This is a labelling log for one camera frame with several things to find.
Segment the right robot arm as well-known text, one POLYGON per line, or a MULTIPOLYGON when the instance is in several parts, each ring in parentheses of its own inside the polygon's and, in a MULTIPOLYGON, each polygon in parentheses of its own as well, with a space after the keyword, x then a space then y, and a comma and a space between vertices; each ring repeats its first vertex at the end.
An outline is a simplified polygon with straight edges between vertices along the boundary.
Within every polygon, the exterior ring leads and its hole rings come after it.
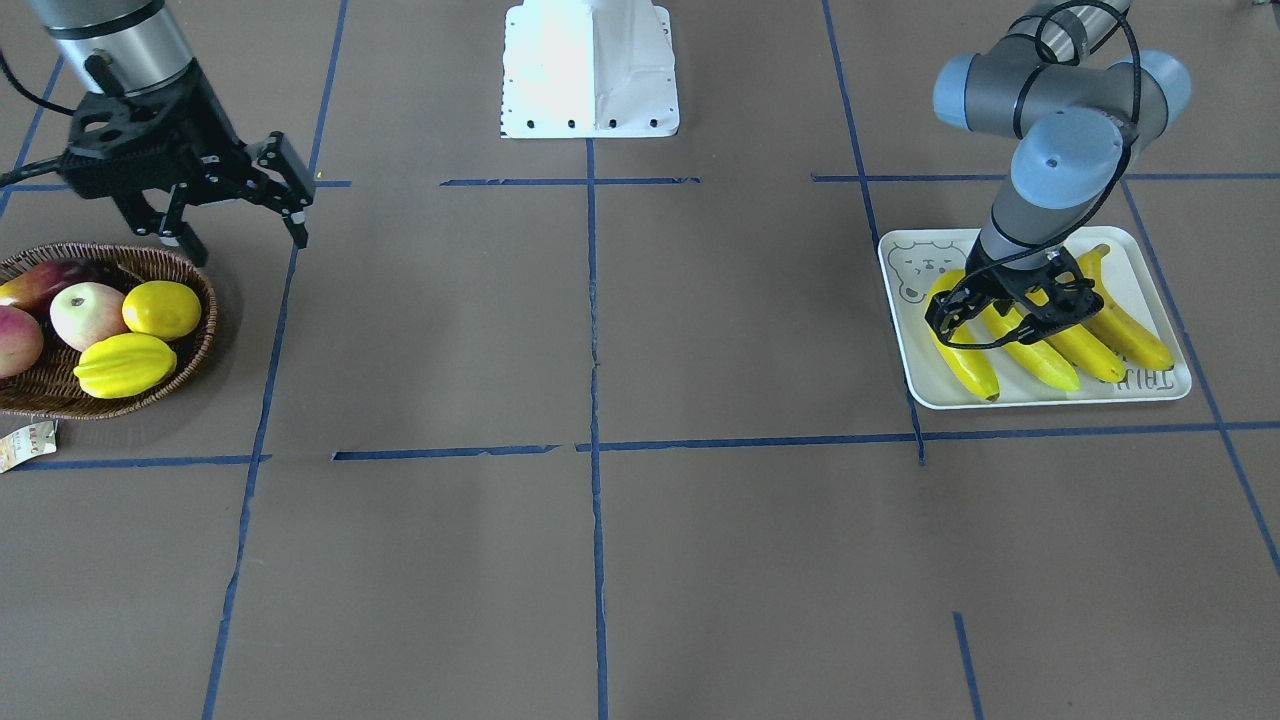
POLYGON ((186 210, 246 201, 278 215, 292 243, 308 243, 315 182, 287 136, 256 143, 236 132, 164 1, 33 1, 31 9, 78 74, 55 158, 3 176, 6 186, 56 174, 82 199, 109 199, 137 236, 154 234, 195 265, 209 258, 186 210))

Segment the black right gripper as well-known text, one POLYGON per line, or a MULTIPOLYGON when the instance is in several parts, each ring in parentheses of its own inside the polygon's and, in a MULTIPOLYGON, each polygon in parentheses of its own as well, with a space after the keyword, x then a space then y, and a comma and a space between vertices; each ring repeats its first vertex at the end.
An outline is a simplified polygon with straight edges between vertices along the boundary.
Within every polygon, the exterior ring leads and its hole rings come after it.
POLYGON ((128 199, 186 187, 154 213, 154 233, 197 268, 209 250, 186 222, 188 205, 230 199, 282 215, 296 249, 308 245, 311 170, 280 131, 243 142, 204 68, 189 61, 165 85, 120 97, 87 92, 70 120, 60 177, 82 199, 128 199))

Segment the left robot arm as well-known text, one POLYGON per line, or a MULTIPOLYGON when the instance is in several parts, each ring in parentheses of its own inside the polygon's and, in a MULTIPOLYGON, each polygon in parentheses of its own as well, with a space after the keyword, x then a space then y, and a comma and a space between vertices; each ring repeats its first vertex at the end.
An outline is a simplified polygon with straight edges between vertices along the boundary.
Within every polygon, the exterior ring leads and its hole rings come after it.
POLYGON ((1064 247, 1130 165, 1187 109, 1193 83, 1175 56, 1143 50, 1126 1, 1041 3, 987 53, 952 58, 933 87, 946 124, 1016 140, 963 278, 931 295, 925 322, 945 346, 993 307, 1021 309, 995 347, 1080 325, 1105 299, 1064 247))

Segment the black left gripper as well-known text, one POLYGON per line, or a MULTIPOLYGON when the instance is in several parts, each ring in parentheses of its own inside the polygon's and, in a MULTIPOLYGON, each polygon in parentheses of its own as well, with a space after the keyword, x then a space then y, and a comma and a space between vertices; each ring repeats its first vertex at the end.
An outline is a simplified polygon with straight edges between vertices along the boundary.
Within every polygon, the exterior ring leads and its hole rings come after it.
POLYGON ((961 279, 946 291, 937 291, 925 307, 925 324, 946 347, 960 350, 992 350, 1010 343, 1033 345, 1080 325, 1093 318, 1105 300, 1085 277, 1076 259, 1065 250, 1050 250, 1043 265, 1016 269, 1014 260, 1029 252, 995 260, 983 250, 972 250, 961 279), (1021 309, 1021 320, 1010 331, 1001 331, 991 342, 960 341, 957 334, 966 323, 987 307, 1005 315, 1014 306, 1021 309))

